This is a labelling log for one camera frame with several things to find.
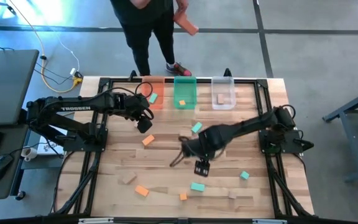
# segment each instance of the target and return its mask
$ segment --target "black shirt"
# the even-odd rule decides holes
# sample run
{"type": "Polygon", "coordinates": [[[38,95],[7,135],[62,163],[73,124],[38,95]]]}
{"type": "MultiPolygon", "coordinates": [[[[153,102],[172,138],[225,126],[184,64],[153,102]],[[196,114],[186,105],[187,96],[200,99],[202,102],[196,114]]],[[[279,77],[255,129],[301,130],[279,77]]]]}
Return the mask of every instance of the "black shirt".
{"type": "Polygon", "coordinates": [[[151,0],[143,9],[136,8],[130,0],[110,0],[118,20],[123,24],[140,25],[159,18],[172,6],[173,0],[151,0]]]}

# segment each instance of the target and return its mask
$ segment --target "person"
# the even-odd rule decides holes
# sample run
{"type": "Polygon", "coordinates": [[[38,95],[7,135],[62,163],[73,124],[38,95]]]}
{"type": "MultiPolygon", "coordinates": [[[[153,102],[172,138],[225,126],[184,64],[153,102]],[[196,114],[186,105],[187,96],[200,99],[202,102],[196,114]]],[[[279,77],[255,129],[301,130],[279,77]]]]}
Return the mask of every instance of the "person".
{"type": "MultiPolygon", "coordinates": [[[[175,61],[173,53],[173,0],[110,0],[121,23],[127,45],[132,49],[141,76],[150,75],[149,39],[154,32],[167,62],[165,68],[176,75],[191,72],[175,61]]],[[[184,12],[188,0],[176,0],[178,11],[184,12]]]]}

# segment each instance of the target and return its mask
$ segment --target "clear plastic bin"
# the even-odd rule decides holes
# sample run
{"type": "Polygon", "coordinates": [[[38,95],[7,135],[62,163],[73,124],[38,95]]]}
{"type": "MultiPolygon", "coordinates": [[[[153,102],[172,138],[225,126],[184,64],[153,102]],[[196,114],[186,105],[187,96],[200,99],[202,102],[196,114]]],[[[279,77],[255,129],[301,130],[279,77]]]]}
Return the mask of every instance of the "clear plastic bin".
{"type": "Polygon", "coordinates": [[[236,92],[233,77],[213,77],[212,108],[214,110],[230,110],[236,105],[236,92]]]}
{"type": "MultiPolygon", "coordinates": [[[[142,82],[149,82],[153,86],[153,93],[158,95],[154,103],[150,103],[150,109],[160,110],[163,108],[164,104],[164,88],[165,88],[165,77],[152,77],[144,76],[142,82]]],[[[142,85],[142,94],[147,96],[150,94],[151,87],[149,84],[142,85]]]]}
{"type": "Polygon", "coordinates": [[[197,105],[196,77],[175,77],[173,79],[173,104],[176,109],[193,110],[197,105]]]}

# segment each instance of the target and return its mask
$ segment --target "orange object in hand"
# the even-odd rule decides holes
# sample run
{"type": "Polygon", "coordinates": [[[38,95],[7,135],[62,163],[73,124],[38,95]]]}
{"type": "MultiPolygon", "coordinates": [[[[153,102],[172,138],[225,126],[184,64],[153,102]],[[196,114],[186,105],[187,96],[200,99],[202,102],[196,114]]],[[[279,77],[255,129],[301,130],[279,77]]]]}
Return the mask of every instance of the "orange object in hand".
{"type": "Polygon", "coordinates": [[[190,35],[195,35],[198,33],[198,27],[194,26],[189,20],[187,20],[187,15],[185,12],[177,11],[173,17],[173,20],[190,35]]]}

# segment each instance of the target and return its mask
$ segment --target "green bin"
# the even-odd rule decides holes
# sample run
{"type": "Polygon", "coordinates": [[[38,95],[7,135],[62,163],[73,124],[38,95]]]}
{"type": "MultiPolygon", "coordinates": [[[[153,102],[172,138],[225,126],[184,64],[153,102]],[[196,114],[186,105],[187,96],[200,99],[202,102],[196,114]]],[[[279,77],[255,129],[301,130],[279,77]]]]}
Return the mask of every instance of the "green bin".
{"type": "Polygon", "coordinates": [[[193,110],[197,105],[196,77],[175,77],[173,79],[173,104],[176,109],[193,110]]]}

